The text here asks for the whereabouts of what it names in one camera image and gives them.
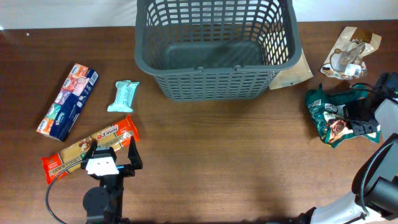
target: orange noodle package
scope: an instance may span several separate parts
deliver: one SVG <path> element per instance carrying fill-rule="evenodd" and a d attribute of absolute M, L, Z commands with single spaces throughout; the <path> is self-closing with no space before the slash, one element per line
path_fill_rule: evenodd
<path fill-rule="evenodd" d="M 121 121 L 62 149 L 60 152 L 50 157 L 42 158 L 47 183 L 51 183 L 55 176 L 67 166 L 81 161 L 94 141 L 97 141 L 98 147 L 112 147 L 117 151 L 130 145 L 131 137 L 135 141 L 139 141 L 137 128 L 131 121 L 130 115 L 128 115 Z M 68 175 L 78 168 L 80 168 L 80 164 L 68 169 L 59 178 Z"/>

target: basket bottom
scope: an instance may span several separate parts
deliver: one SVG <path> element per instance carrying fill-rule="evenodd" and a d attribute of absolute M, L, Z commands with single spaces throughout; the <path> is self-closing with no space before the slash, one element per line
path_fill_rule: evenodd
<path fill-rule="evenodd" d="M 263 65 L 261 46 L 250 40 L 183 42 L 168 46 L 164 70 Z"/>

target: wire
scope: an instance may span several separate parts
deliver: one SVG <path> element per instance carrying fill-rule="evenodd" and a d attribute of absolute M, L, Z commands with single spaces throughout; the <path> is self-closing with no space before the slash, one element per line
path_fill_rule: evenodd
<path fill-rule="evenodd" d="M 365 206 L 365 199 L 364 199 L 364 191 L 365 191 L 365 181 L 368 178 L 369 172 L 371 170 L 371 167 L 373 166 L 374 162 L 376 161 L 376 159 L 381 155 L 381 153 L 387 149 L 389 146 L 391 146 L 392 144 L 398 142 L 398 139 L 394 139 L 393 141 L 391 141 L 389 144 L 386 144 L 385 146 L 383 146 L 379 151 L 377 151 L 377 153 L 374 155 L 374 157 L 372 158 L 371 162 L 368 165 L 368 168 L 365 171 L 365 174 L 362 178 L 362 182 L 361 182 L 361 190 L 359 191 L 359 202 L 361 203 L 361 207 L 364 210 L 364 212 L 366 213 L 366 216 L 369 216 L 369 211 L 366 209 Z"/>
<path fill-rule="evenodd" d="M 64 221 L 62 221 L 60 218 L 58 218 L 58 217 L 53 213 L 53 211 L 52 211 L 51 208 L 50 208 L 50 204 L 49 204 L 49 193 L 50 193 L 51 187 L 53 186 L 53 184 L 55 183 L 55 181 L 61 176 L 61 174 L 63 174 L 63 173 L 64 173 L 65 171 L 67 171 L 68 169 L 74 167 L 75 165 L 81 164 L 81 163 L 83 163 L 83 162 L 85 162 L 85 161 L 78 161 L 78 162 L 75 162 L 74 164 L 72 164 L 72 165 L 66 167 L 66 168 L 63 169 L 63 170 L 61 170 L 61 171 L 55 176 L 55 178 L 51 181 L 51 184 L 47 187 L 47 192 L 45 193 L 45 205 L 47 206 L 47 210 L 50 212 L 51 216 L 53 216 L 54 219 L 55 219 L 56 221 L 58 221 L 59 223 L 67 224 L 66 222 L 64 222 Z"/>
<path fill-rule="evenodd" d="M 349 87 L 350 90 L 358 90 L 358 91 L 370 92 L 370 93 L 373 93 L 373 94 L 375 94 L 377 96 L 380 96 L 381 98 L 391 100 L 393 103 L 398 105 L 398 101 L 393 99 L 393 97 L 391 97 L 391 96 L 384 96 L 383 94 L 381 94 L 381 93 L 379 93 L 377 91 L 374 91 L 374 90 L 369 90 L 369 89 L 365 89 L 365 88 L 355 88 L 355 86 L 357 86 L 357 85 L 364 85 L 364 86 L 367 86 L 367 87 L 370 87 L 370 88 L 374 88 L 372 85 L 367 84 L 367 83 L 355 83 L 354 85 L 351 85 Z"/>

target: colorful box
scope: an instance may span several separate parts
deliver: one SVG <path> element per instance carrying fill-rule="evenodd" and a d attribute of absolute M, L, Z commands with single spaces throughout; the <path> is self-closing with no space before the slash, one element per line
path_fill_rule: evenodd
<path fill-rule="evenodd" d="M 50 138 L 66 140 L 97 79 L 95 70 L 75 64 L 36 131 Z"/>

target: basket rim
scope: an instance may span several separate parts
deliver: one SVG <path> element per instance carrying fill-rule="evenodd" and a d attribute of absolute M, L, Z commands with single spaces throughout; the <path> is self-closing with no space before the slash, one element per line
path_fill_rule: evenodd
<path fill-rule="evenodd" d="M 145 0 L 137 1 L 137 8 L 144 7 Z M 246 66 L 235 66 L 234 68 L 179 68 L 179 69 L 169 69 L 169 70 L 158 70 L 154 69 L 145 63 L 144 59 L 141 57 L 142 52 L 142 35 L 143 35 L 143 25 L 141 22 L 136 23 L 136 44 L 134 49 L 134 60 L 136 61 L 138 67 L 145 73 L 153 76 L 167 76 L 167 75 L 196 75 L 196 74 L 207 74 L 207 73 L 236 73 L 236 72 L 279 72 L 282 70 L 289 69 L 293 67 L 299 60 L 302 54 L 302 46 L 300 43 L 299 30 L 297 27 L 297 20 L 293 8 L 292 0 L 286 0 L 287 2 L 287 13 L 289 15 L 290 24 L 294 26 L 289 26 L 290 33 L 293 36 L 293 48 L 294 52 L 291 58 L 281 64 L 281 65 L 246 65 Z M 136 21 L 144 20 L 143 10 L 137 10 Z"/>

